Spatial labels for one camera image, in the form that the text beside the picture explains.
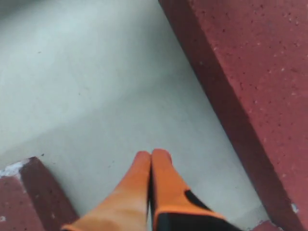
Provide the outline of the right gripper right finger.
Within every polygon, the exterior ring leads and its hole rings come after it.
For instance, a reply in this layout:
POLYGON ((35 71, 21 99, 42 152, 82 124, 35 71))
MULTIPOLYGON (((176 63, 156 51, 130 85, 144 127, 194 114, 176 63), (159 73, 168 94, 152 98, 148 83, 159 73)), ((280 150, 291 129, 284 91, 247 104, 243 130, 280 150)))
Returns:
POLYGON ((195 196, 164 149, 152 152, 150 189, 153 231, 240 230, 195 196))

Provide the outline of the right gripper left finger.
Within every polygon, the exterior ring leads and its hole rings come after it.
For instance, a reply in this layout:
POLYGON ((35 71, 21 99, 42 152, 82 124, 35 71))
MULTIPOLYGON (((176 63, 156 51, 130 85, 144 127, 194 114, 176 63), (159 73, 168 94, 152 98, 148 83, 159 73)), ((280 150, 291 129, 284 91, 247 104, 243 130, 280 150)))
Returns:
POLYGON ((151 156, 137 152, 115 189, 89 213, 63 225, 63 231, 145 231, 148 218, 148 188, 151 156))

